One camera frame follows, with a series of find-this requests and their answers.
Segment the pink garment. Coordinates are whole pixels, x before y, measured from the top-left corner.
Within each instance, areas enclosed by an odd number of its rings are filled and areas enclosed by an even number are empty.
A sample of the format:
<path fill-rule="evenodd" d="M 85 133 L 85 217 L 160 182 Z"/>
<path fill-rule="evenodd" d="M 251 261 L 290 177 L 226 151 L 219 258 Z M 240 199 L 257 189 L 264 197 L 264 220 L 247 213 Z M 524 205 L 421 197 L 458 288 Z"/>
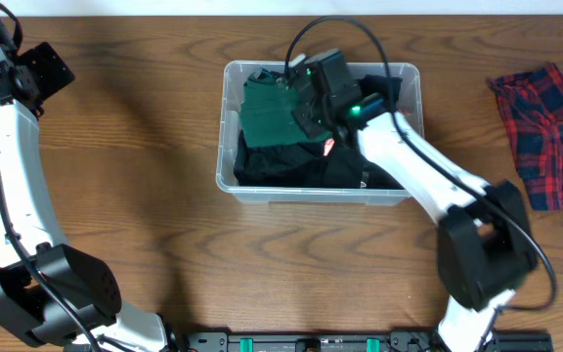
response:
<path fill-rule="evenodd" d="M 327 139 L 324 143 L 323 156 L 328 156 L 334 148 L 335 141 L 333 138 Z"/>

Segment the dark green garment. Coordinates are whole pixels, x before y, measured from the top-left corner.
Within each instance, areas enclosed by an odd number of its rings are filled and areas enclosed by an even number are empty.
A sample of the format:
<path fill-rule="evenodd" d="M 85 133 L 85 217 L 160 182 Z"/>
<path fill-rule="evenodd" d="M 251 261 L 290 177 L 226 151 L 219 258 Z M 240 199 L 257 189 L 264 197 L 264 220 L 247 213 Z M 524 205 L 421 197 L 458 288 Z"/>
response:
<path fill-rule="evenodd" d="M 323 142 L 331 133 L 323 130 L 309 137 L 293 112 L 301 103 L 294 88 L 287 88 L 282 75 L 261 68 L 252 72 L 243 84 L 244 100 L 239 119 L 246 144 L 250 148 Z"/>

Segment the red navy plaid shirt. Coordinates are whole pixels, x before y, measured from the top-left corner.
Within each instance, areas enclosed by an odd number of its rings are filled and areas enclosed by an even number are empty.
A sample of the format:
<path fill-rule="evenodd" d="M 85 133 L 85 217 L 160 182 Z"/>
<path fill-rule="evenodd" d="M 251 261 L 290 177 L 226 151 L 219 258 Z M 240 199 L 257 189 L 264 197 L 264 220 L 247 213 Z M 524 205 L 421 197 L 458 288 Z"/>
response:
<path fill-rule="evenodd" d="M 563 209 L 563 74 L 554 63 L 487 81 L 531 207 Z"/>

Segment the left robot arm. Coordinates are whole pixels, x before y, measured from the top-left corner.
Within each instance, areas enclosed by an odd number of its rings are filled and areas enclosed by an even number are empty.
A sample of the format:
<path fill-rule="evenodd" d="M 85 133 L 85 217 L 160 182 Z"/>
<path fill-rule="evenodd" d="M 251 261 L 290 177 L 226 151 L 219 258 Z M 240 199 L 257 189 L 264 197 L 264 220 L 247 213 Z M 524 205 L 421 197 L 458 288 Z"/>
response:
<path fill-rule="evenodd" d="M 0 327 L 29 347 L 175 351 L 173 330 L 120 294 L 108 265 L 72 247 L 39 155 L 44 102 L 74 80 L 48 43 L 24 50 L 0 4 Z"/>

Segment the large black garment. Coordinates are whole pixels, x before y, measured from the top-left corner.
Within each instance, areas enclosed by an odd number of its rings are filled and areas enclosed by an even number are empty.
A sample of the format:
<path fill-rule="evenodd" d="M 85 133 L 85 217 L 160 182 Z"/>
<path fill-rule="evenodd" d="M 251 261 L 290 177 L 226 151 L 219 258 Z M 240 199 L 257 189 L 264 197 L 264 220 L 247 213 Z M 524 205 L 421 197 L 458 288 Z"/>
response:
<path fill-rule="evenodd" d="M 241 130 L 234 173 L 242 186 L 317 187 L 324 143 L 250 148 Z"/>

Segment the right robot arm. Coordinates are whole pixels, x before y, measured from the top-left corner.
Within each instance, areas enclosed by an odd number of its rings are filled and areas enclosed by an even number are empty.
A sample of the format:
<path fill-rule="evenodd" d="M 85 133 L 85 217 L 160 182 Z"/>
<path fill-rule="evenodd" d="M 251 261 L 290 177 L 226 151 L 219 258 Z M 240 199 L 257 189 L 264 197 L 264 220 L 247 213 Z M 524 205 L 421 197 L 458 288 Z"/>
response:
<path fill-rule="evenodd" d="M 389 69 L 383 88 L 365 92 L 333 49 L 286 60 L 284 76 L 310 128 L 325 128 L 355 147 L 434 221 L 438 273 L 449 293 L 438 336 L 449 351 L 482 350 L 498 314 L 539 264 L 518 189 L 509 182 L 491 185 L 421 138 L 397 109 Z"/>

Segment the small black garment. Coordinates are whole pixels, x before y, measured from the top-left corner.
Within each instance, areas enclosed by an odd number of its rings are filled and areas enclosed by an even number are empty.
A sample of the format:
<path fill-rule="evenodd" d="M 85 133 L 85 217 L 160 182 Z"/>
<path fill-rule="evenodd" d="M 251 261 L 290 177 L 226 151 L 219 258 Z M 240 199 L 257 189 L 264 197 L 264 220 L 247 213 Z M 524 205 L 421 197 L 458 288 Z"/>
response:
<path fill-rule="evenodd" d="M 326 157 L 322 176 L 324 188 L 401 190 L 403 187 L 386 171 L 366 160 L 356 150 L 334 148 Z"/>

